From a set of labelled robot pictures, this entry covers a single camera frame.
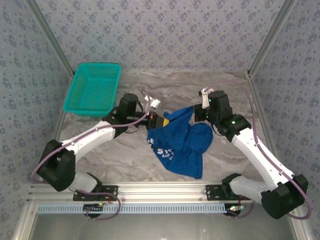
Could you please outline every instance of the wall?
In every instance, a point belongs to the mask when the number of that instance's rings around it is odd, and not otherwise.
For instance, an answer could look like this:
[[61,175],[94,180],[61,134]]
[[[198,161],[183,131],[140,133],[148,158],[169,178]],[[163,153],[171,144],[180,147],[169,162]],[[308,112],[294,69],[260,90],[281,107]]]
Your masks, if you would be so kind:
[[320,239],[320,3],[299,0],[254,77],[280,159],[309,180]]
[[283,0],[36,0],[73,69],[247,69]]
[[9,240],[69,79],[24,1],[0,9],[0,240]]

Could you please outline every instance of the plastic basket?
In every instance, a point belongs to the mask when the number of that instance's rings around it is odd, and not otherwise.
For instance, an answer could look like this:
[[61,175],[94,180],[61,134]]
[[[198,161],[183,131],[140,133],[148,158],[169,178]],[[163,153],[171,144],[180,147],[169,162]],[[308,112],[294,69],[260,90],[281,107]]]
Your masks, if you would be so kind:
[[79,116],[104,117],[115,103],[121,66],[82,63],[78,66],[63,109]]

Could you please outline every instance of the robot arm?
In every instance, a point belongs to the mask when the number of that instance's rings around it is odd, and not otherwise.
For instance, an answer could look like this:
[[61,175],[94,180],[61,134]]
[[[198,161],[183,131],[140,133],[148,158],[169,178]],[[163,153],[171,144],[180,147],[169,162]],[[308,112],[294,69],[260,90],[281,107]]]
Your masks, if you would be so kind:
[[248,180],[240,174],[233,174],[233,179],[229,182],[229,191],[262,203],[267,213],[275,219],[302,205],[303,196],[283,176],[283,173],[293,179],[305,193],[308,187],[307,179],[302,174],[295,176],[258,139],[258,144],[264,153],[282,171],[279,172],[266,159],[254,140],[254,131],[250,123],[242,115],[233,114],[228,96],[224,91],[202,90],[199,94],[202,96],[202,104],[194,106],[195,121],[208,121],[212,128],[215,125],[222,136],[247,156],[264,180],[264,182],[257,182]]
[[[151,99],[152,107],[156,108],[159,103],[158,100]],[[91,129],[62,142],[58,142],[55,139],[49,141],[44,148],[40,162],[62,145],[67,145],[67,147],[51,156],[39,168],[38,175],[58,192],[67,188],[89,193],[99,192],[97,188],[101,185],[101,182],[90,173],[76,172],[76,163],[100,144],[124,133],[128,127],[123,127],[123,124],[130,124],[140,119],[145,113],[136,111],[137,105],[141,105],[138,97],[132,93],[126,93],[121,98],[119,106]],[[151,111],[137,125],[153,129],[163,127],[168,122],[164,117]]]

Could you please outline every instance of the marble surface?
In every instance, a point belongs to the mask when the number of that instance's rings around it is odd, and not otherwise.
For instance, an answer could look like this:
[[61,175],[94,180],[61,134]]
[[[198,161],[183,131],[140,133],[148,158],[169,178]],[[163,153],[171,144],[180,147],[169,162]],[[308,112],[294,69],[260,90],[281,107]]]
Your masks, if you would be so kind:
[[[157,112],[172,113],[178,109],[201,103],[198,91],[221,80],[236,80],[249,89],[242,72],[164,72],[124,71],[121,74],[115,106],[125,93],[136,94],[142,104],[141,90],[148,90],[153,98],[161,101]],[[228,94],[233,112],[245,116],[252,123],[252,113],[244,92],[235,84],[224,83],[216,90]],[[60,140],[74,137],[93,127],[98,118],[81,117],[67,113]],[[259,119],[257,132],[265,140]],[[144,127],[134,134],[123,133],[107,141],[82,157],[76,165],[77,171],[89,172],[103,182],[137,181],[196,181],[166,170],[147,144],[147,130]],[[253,180],[261,180],[258,171],[246,156],[223,136],[214,135],[209,149],[203,154],[203,181],[220,181],[232,173],[240,173]]]

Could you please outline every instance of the cable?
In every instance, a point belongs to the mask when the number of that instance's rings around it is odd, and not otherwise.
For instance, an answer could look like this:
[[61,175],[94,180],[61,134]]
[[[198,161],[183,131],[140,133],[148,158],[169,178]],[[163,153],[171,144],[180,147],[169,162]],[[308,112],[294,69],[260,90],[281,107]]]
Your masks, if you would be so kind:
[[92,133],[95,133],[96,131],[98,130],[102,130],[102,129],[106,129],[106,128],[123,128],[123,127],[129,127],[129,126],[134,126],[136,125],[137,123],[141,122],[148,114],[149,114],[149,111],[150,111],[150,108],[151,108],[151,99],[150,99],[150,96],[149,96],[149,93],[148,92],[145,92],[147,98],[148,98],[148,109],[147,111],[145,112],[145,114],[139,118],[138,120],[134,121],[134,122],[131,122],[131,123],[126,123],[126,124],[115,124],[115,125],[106,125],[106,126],[100,126],[96,129],[93,129],[91,131],[88,131],[87,133],[77,137],[76,139],[66,143],[65,145],[62,145],[61,147],[58,147],[56,150],[50,152],[47,156],[44,157],[44,159],[42,159],[39,164],[35,167],[35,169],[33,170],[33,172],[31,173],[31,180],[36,182],[36,183],[40,183],[40,184],[43,184],[44,182],[43,181],[39,181],[39,180],[36,180],[35,179],[35,175],[37,174],[37,171],[41,168],[41,166],[49,159],[51,158],[53,155],[55,155],[56,153],[60,152],[61,150],[69,147],[70,145],[72,145],[72,143],[76,143],[78,142],[79,140],[85,138],[86,136],[92,134]]
[[143,111],[144,111],[144,108],[142,107],[142,104],[141,104],[141,102],[138,100],[138,105],[139,105],[139,107],[140,107],[140,109],[141,109],[141,112],[143,113]]
[[247,206],[247,198],[246,197],[244,197],[244,196],[239,196],[241,199],[244,199],[244,208],[246,208],[246,206]]
[[89,212],[90,212],[90,210],[92,209],[92,208],[94,208],[94,207],[89,207],[87,210],[86,210],[86,217],[88,218],[88,220],[93,220],[93,221],[103,221],[103,220],[109,220],[109,219],[113,219],[114,217],[116,217],[118,214],[119,214],[119,212],[120,212],[120,210],[121,210],[121,201],[120,201],[120,199],[116,196],[116,195],[114,195],[114,194],[112,194],[112,193],[109,193],[109,192],[87,192],[87,191],[82,191],[82,190],[76,190],[77,192],[79,192],[79,193],[82,193],[82,194],[86,194],[86,195],[107,195],[108,197],[113,197],[113,198],[115,198],[116,200],[117,200],[117,202],[119,203],[119,206],[118,206],[118,208],[116,209],[116,211],[115,211],[115,213],[114,214],[112,214],[111,216],[108,216],[108,217],[101,217],[101,218],[93,218],[93,217],[89,217]]
[[245,95],[247,96],[248,100],[249,100],[249,103],[250,103],[250,107],[251,107],[251,111],[252,111],[252,129],[253,129],[253,138],[254,138],[254,141],[255,141],[255,144],[256,146],[258,147],[258,149],[260,150],[260,152],[262,153],[262,155],[268,160],[268,162],[275,168],[279,171],[280,174],[282,174],[285,178],[287,178],[290,183],[292,183],[295,188],[299,191],[299,193],[303,196],[305,202],[306,202],[306,205],[307,205],[307,208],[308,208],[308,212],[305,216],[295,216],[295,215],[292,215],[290,213],[288,213],[288,215],[291,217],[291,218],[294,218],[294,219],[298,219],[298,220],[305,220],[305,219],[308,219],[310,216],[311,216],[311,212],[312,212],[312,206],[311,206],[311,202],[308,198],[308,196],[306,195],[306,193],[301,189],[301,187],[294,181],[292,180],[285,172],[282,172],[282,169],[280,167],[278,167],[271,159],[270,157],[265,153],[265,151],[262,149],[262,147],[260,146],[259,144],[259,141],[258,141],[258,134],[257,134],[257,127],[256,127],[256,116],[255,116],[255,111],[254,111],[254,103],[252,102],[252,99],[250,97],[250,94],[248,92],[248,90],[242,86],[240,83],[238,83],[237,81],[234,81],[234,80],[222,80],[222,81],[218,81],[216,83],[214,83],[213,85],[211,85],[210,87],[208,87],[207,89],[204,90],[204,92],[208,91],[209,89],[212,89],[213,87],[217,86],[218,84],[222,84],[222,83],[233,83],[233,84],[236,84],[238,85],[239,87],[242,88],[242,90],[244,91]]
[[140,126],[136,127],[136,130],[135,130],[135,131],[129,131],[129,132],[125,131],[124,133],[125,133],[125,134],[134,134],[134,133],[136,133],[136,132],[139,130],[139,128],[140,128]]

